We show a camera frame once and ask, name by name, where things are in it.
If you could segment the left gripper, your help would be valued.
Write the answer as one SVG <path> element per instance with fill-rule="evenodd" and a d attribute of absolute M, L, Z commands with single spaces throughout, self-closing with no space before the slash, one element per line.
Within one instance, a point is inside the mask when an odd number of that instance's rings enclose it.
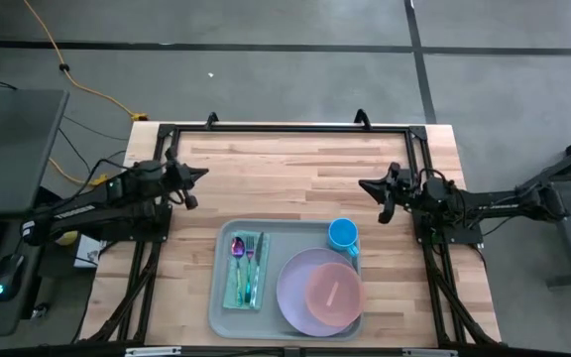
<path fill-rule="evenodd" d="M 196 182 L 209 173 L 209 169 L 192 168 L 177 160 L 177 147 L 169 147 L 165 152 L 165 187 L 183 199 L 187 210 L 198 206 L 197 198 L 189 191 Z"/>

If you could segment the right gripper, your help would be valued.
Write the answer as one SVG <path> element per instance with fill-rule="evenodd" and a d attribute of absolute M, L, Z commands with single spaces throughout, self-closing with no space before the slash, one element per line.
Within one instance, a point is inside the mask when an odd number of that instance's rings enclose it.
<path fill-rule="evenodd" d="M 404 169 L 399 163 L 391 162 L 389 174 L 391 175 L 390 192 L 392 198 L 389 197 L 389 180 L 387 178 L 358 180 L 359 187 L 377 204 L 383 205 L 378 216 L 378 222 L 381 224 L 388 224 L 392 220 L 395 214 L 395 204 L 409 204 L 418 191 L 414 182 L 415 175 L 410 169 Z"/>

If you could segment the blue plastic cup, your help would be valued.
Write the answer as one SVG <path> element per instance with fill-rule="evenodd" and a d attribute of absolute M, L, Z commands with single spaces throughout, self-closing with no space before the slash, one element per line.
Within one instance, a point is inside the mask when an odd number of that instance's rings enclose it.
<path fill-rule="evenodd" d="M 348 218 L 334 219 L 328 227 L 328 244 L 340 252 L 347 252 L 351 257 L 357 257 L 360 253 L 358 248 L 358 227 Z"/>

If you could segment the iridescent spoon teal handle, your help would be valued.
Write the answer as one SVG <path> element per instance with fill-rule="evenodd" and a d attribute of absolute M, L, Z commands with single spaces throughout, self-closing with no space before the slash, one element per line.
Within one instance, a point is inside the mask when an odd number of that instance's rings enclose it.
<path fill-rule="evenodd" d="M 236 299 L 237 305 L 241 306 L 244 303 L 244 296 L 242 292 L 243 280 L 241 274 L 241 258 L 245 254 L 245 243 L 242 238 L 236 236 L 232 240 L 231 254 L 236 261 Z"/>

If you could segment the knife with teal patterned handle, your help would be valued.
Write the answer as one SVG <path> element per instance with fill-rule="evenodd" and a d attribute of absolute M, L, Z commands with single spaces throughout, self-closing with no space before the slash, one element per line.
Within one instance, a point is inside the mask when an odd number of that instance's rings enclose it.
<path fill-rule="evenodd" d="M 255 249 L 256 269 L 255 269 L 255 276 L 252 284 L 251 299 L 250 299 L 250 307 L 252 309 L 256 308 L 257 305 L 257 294 L 258 294 L 259 275 L 261 269 L 260 267 L 262 260 L 264 238 L 265 238 L 265 232 L 262 232 L 259 236 L 258 245 Z"/>

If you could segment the iridescent fork teal handle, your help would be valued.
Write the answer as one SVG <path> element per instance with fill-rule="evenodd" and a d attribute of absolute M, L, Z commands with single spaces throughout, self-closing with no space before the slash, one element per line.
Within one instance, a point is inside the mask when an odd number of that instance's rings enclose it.
<path fill-rule="evenodd" d="M 252 260 L 255 253 L 255 238 L 248 237 L 246 241 L 246 257 L 247 257 L 247 282 L 245 288 L 245 303 L 250 303 L 252 288 Z"/>

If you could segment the pink plastic bowl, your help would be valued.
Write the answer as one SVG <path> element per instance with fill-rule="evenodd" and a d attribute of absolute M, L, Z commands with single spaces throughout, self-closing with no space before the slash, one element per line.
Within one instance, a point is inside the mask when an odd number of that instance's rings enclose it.
<path fill-rule="evenodd" d="M 346 327 L 363 312 L 364 286 L 356 271 L 340 263 L 326 263 L 312 271 L 305 303 L 314 318 L 332 327 Z"/>

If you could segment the teal cloth napkin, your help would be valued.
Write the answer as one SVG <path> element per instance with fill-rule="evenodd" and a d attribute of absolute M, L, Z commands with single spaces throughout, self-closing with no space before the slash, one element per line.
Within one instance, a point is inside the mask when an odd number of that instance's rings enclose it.
<path fill-rule="evenodd" d="M 262 260 L 261 260 L 261 269 L 259 275 L 259 285 L 258 285 L 258 294 L 257 294 L 257 305 L 256 308 L 252 309 L 249 303 L 245 303 L 245 288 L 247 282 L 247 257 L 246 257 L 246 241 L 248 237 L 253 236 L 255 238 L 255 249 L 258 245 L 258 239 L 262 232 L 253 232 L 253 231 L 234 231 L 231 235 L 230 239 L 230 247 L 226 251 L 226 258 L 228 259 L 226 268 L 227 268 L 227 276 L 226 276 L 226 285 L 225 285 L 225 293 L 223 298 L 223 306 L 225 308 L 231 309 L 249 309 L 249 310 L 260 310 L 263 306 L 263 298 L 264 298 L 264 289 L 265 289 L 265 282 L 267 279 L 267 272 L 268 272 L 268 260 L 269 260 L 269 252 L 270 252 L 270 236 L 265 233 L 264 238 L 264 245 L 262 251 Z M 236 299 L 236 261 L 235 258 L 231 254 L 231 245 L 232 240 L 234 237 L 240 237 L 243 239 L 245 243 L 245 254 L 241 258 L 241 274 L 243 280 L 243 296 L 244 296 L 244 303 L 241 306 L 237 305 Z M 252 260 L 252 284 L 255 276 L 255 269 L 256 269 L 256 259 L 255 253 Z"/>

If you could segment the lilac plastic plate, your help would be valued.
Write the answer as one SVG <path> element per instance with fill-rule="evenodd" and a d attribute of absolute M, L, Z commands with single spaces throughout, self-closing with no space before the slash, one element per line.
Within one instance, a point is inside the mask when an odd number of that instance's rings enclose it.
<path fill-rule="evenodd" d="M 304 249 L 292 256 L 280 272 L 276 287 L 278 306 L 296 335 L 349 340 L 360 331 L 362 313 L 346 327 L 332 327 L 314 318 L 305 303 L 305 288 L 312 271 L 326 263 L 340 263 L 356 271 L 347 258 L 335 251 L 326 248 Z"/>

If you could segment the grey plastic tray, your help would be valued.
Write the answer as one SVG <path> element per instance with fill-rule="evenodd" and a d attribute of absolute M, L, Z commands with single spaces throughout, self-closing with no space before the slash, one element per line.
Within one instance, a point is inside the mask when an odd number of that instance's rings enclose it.
<path fill-rule="evenodd" d="M 283 317 L 277 302 L 276 287 L 284 264 L 296 253 L 308 248 L 330 248 L 327 220 L 235 219 L 225 223 L 218 232 L 212 274 L 208 321 L 221 337 L 233 339 L 347 341 L 317 339 L 296 335 Z M 270 236 L 268 272 L 263 306 L 260 310 L 231 309 L 223 306 L 227 268 L 226 251 L 234 231 L 265 232 Z M 337 252 L 347 258 L 357 272 L 358 258 L 347 252 Z"/>

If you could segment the white printed box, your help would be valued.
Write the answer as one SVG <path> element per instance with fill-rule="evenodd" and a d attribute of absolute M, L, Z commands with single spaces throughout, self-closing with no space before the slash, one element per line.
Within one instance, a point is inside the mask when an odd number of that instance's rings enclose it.
<path fill-rule="evenodd" d="M 80 269 L 96 268 L 103 248 L 103 242 L 81 235 L 78 240 L 73 265 Z"/>

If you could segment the grey desk top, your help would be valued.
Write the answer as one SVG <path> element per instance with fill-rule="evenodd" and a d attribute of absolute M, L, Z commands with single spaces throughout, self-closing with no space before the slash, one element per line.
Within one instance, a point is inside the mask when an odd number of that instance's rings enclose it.
<path fill-rule="evenodd" d="M 0 90 L 0 215 L 33 206 L 68 100 L 64 90 Z"/>

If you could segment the black computer mouse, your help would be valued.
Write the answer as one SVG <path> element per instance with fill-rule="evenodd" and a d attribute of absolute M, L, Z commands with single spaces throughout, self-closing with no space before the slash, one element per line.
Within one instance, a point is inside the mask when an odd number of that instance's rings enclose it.
<path fill-rule="evenodd" d="M 9 301 L 21 287 L 25 257 L 14 253 L 0 260 L 0 301 Z"/>

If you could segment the black aluminium table frame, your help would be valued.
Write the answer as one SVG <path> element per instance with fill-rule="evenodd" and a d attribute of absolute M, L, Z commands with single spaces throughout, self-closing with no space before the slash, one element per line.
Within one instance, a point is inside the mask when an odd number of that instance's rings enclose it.
<path fill-rule="evenodd" d="M 198 206 L 174 212 L 155 281 L 146 341 L 150 345 L 222 346 L 209 325 L 215 239 L 233 219 L 331 220 L 347 217 L 360 233 L 367 295 L 356 347 L 432 347 L 436 343 L 423 254 L 411 216 L 398 210 L 378 221 L 378 205 L 360 179 L 405 163 L 412 134 L 383 124 L 367 132 L 353 124 L 251 124 L 235 131 L 184 127 L 179 158 L 206 169 L 194 195 Z"/>

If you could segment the black rail with silver brackets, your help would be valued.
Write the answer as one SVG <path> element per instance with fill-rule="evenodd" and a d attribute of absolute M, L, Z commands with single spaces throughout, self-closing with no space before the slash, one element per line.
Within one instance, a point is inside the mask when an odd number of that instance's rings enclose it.
<path fill-rule="evenodd" d="M 105 343 L 84 357 L 495 357 L 500 345 L 445 344 L 418 347 L 130 346 Z"/>

